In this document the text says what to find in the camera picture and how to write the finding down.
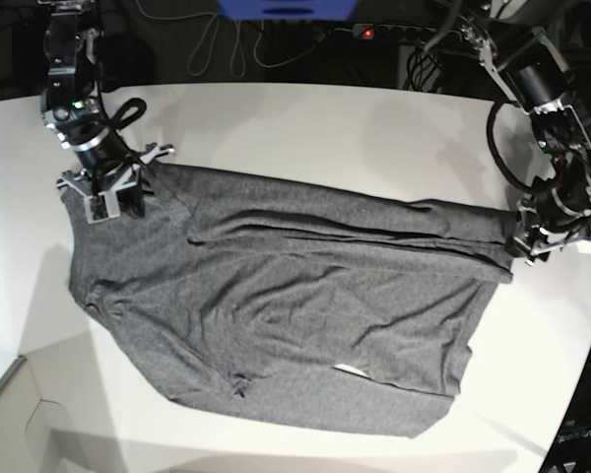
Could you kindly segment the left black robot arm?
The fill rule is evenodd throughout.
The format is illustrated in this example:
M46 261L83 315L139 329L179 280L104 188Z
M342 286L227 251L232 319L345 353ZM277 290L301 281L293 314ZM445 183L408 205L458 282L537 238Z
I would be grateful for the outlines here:
M487 142L503 177L522 193L517 226L507 246L513 256L529 262L546 260L555 249L591 241L591 118L573 86L571 68L545 30L572 5L526 1L503 16L490 1L441 1L438 27L425 45L431 50L459 28L502 92L489 113ZM554 176L526 184L508 168L493 135L505 104L520 108L530 119Z

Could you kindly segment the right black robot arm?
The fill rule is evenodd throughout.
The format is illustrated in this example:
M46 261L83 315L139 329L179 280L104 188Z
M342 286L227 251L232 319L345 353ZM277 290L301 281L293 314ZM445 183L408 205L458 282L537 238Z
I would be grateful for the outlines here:
M147 110L141 99L130 99L110 116L102 99L99 42L102 25L98 1L43 1L49 9L43 51L48 60L47 87L40 97L44 126L71 151L79 171L65 171L59 190L70 189L82 199L90 224L128 214L142 218L144 195L150 192L143 171L157 158L174 152L152 143L142 152L131 149L120 131Z

